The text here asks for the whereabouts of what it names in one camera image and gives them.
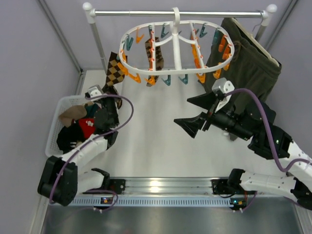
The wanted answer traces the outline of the teal sock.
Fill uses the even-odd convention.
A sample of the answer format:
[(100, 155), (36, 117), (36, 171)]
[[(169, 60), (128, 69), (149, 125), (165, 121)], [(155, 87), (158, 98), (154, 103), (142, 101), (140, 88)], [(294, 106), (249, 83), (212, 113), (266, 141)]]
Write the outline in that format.
[(85, 105), (85, 110), (87, 112), (85, 118), (93, 118), (95, 113), (101, 109), (98, 104)]

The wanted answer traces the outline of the red sock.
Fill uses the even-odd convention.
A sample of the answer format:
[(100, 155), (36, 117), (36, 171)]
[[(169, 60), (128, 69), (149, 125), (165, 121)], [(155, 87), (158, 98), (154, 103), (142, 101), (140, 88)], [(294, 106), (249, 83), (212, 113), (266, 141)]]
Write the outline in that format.
[(85, 139), (88, 139), (96, 131), (93, 118), (81, 118), (78, 120), (78, 124)]

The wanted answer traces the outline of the brown argyle sock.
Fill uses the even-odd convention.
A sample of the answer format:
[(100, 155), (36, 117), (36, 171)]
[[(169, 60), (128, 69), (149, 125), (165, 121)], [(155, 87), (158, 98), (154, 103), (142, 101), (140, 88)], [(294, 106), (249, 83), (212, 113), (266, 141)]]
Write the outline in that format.
[[(162, 56), (161, 47), (157, 46), (154, 50), (152, 49), (152, 41), (151, 39), (148, 39), (145, 41), (145, 49), (147, 58), (149, 61), (149, 67), (150, 69), (155, 68), (156, 71), (160, 71), (164, 67), (164, 58)], [(158, 81), (159, 76), (148, 76), (148, 81), (146, 86), (151, 87), (155, 85), (155, 83)]]
[(118, 67), (118, 63), (120, 63), (118, 54), (111, 52), (106, 70), (106, 80), (102, 88), (105, 94), (119, 95), (115, 85), (123, 82), (125, 74)]

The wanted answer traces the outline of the brown striped sock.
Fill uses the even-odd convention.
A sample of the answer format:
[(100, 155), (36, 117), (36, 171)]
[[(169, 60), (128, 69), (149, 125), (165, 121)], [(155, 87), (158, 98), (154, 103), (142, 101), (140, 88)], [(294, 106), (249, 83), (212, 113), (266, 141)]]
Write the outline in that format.
[(74, 121), (79, 120), (86, 115), (87, 111), (83, 105), (74, 105), (60, 114), (58, 119), (65, 127), (69, 127)]

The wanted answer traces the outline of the black sock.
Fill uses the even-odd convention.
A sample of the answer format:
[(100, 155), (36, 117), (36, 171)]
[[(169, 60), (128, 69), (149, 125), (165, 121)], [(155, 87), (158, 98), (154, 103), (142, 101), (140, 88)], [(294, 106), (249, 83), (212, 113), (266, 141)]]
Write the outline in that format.
[(57, 137), (57, 145), (65, 154), (76, 147), (78, 142), (84, 142), (83, 131), (78, 124), (73, 124), (69, 127), (63, 127)]

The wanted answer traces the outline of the white oval clip hanger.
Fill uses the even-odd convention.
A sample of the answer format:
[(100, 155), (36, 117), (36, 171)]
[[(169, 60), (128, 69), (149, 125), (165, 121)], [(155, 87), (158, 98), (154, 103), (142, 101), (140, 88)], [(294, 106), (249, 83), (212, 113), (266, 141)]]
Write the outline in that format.
[[(173, 8), (175, 19), (173, 21), (164, 22), (151, 22), (146, 24), (138, 25), (136, 28), (132, 28), (123, 35), (122, 41), (120, 42), (118, 56), (120, 63), (118, 67), (124, 72), (126, 76), (129, 76), (134, 81), (141, 83), (140, 75), (147, 76), (163, 76), (166, 75), (168, 78), (163, 80), (168, 86), (171, 84), (171, 75), (185, 75), (184, 78), (180, 78), (185, 84), (188, 83), (188, 75), (195, 74), (200, 83), (205, 83), (206, 73), (213, 73), (215, 79), (220, 78), (222, 69), (227, 71), (230, 62), (234, 56), (234, 44), (230, 39), (229, 34), (224, 28), (214, 23), (202, 20), (180, 20), (180, 12), (177, 7)], [(201, 47), (198, 43), (198, 39), (202, 38), (206, 32), (205, 27), (213, 27), (217, 32), (223, 34), (221, 45), (218, 51), (223, 51), (222, 62), (218, 65), (209, 67), (205, 65), (203, 55), (201, 53)], [(173, 44), (173, 55), (174, 55), (174, 69), (156, 71), (155, 68), (142, 70), (130, 66), (127, 62), (125, 51), (129, 51), (131, 48), (132, 38), (130, 35), (133, 32), (138, 33), (140, 29), (147, 28), (149, 30), (149, 36), (152, 41), (152, 49), (154, 50), (157, 46), (165, 45), (169, 42)], [(192, 55), (194, 59), (195, 68), (184, 69), (181, 63), (180, 53), (180, 42), (189, 44), (192, 49)]]

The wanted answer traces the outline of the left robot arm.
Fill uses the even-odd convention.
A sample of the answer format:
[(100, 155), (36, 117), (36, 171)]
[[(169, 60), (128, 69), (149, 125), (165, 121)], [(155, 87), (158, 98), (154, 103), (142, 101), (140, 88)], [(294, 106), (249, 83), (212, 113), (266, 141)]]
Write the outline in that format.
[(105, 193), (110, 186), (110, 174), (99, 168), (83, 172), (82, 168), (115, 143), (119, 125), (115, 98), (94, 101), (98, 108), (92, 114), (63, 128), (57, 138), (63, 155), (50, 156), (44, 165), (37, 192), (54, 203), (69, 205), (76, 194)]

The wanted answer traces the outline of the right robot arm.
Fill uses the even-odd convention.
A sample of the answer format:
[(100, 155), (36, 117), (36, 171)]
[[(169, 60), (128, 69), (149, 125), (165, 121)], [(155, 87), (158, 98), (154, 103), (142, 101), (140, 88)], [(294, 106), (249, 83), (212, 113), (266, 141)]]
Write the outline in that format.
[(207, 131), (210, 126), (217, 127), (249, 140), (249, 150), (273, 162), (283, 172), (283, 176), (272, 176), (233, 168), (226, 185), (231, 195), (263, 192), (283, 196), (308, 210), (312, 208), (312, 159), (287, 132), (274, 125), (276, 112), (267, 104), (254, 98), (241, 114), (237, 114), (225, 108), (218, 110), (220, 98), (213, 93), (187, 101), (206, 110), (196, 117), (174, 119), (190, 137), (195, 138), (198, 131)]

